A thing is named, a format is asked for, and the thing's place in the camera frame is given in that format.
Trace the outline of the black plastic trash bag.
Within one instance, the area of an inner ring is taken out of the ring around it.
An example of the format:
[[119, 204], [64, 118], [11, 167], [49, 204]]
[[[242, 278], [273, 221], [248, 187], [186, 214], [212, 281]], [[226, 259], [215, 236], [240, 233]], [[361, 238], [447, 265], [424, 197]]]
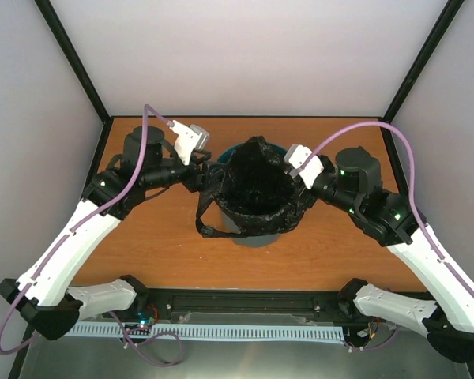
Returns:
[[[197, 232], [203, 238], [247, 238], [294, 230], [313, 205], [298, 205], [296, 181], [286, 173], [283, 158], [263, 136], [242, 143], [199, 193]], [[237, 225], [237, 233], [204, 224], [213, 203]]]

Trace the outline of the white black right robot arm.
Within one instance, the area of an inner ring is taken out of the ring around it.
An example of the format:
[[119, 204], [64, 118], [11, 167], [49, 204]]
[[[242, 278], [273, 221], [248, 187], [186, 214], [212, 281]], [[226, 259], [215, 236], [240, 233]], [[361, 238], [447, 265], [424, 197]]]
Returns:
[[350, 319], [391, 321], [425, 337], [445, 358], [474, 361], [474, 283], [415, 216], [407, 198], [384, 189], [381, 165], [362, 147], [346, 148], [334, 160], [291, 148], [287, 163], [310, 193], [346, 212], [366, 236], [404, 262], [432, 298], [419, 300], [352, 279], [340, 290], [340, 310]]

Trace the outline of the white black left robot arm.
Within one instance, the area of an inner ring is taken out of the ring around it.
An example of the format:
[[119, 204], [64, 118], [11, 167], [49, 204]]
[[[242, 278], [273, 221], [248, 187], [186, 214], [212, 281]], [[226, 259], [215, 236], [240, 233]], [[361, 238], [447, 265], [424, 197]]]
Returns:
[[144, 284], [132, 275], [89, 287], [72, 280], [94, 249], [139, 204], [147, 192], [181, 183], [190, 192], [201, 187], [209, 133], [174, 122], [170, 144], [161, 129], [142, 127], [129, 133], [122, 153], [86, 186], [70, 221], [43, 256], [17, 279], [4, 279], [0, 295], [47, 340], [64, 336], [78, 321], [109, 311], [143, 316], [149, 307]]

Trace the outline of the teal plastic trash bin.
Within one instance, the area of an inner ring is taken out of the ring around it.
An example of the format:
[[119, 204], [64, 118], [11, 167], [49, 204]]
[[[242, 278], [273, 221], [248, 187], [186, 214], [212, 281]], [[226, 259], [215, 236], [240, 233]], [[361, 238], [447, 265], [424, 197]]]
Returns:
[[[230, 147], [229, 149], [224, 151], [218, 157], [216, 161], [218, 163], [226, 164], [229, 161], [232, 153], [240, 146], [241, 144], [237, 144]], [[277, 144], [269, 143], [269, 146], [273, 148], [280, 155], [281, 158], [283, 158], [284, 155], [286, 154], [286, 150]], [[223, 221], [223, 225], [226, 231], [235, 232], [235, 233], [239, 231], [239, 229], [237, 228], [237, 225], [223, 211], [220, 211], [220, 215], [221, 215], [221, 219]], [[279, 237], [280, 236], [278, 234], [263, 235], [263, 236], [247, 237], [247, 238], [233, 238], [232, 241], [236, 245], [240, 245], [240, 246], [261, 248], [261, 247], [273, 244], [274, 242], [277, 241]]]

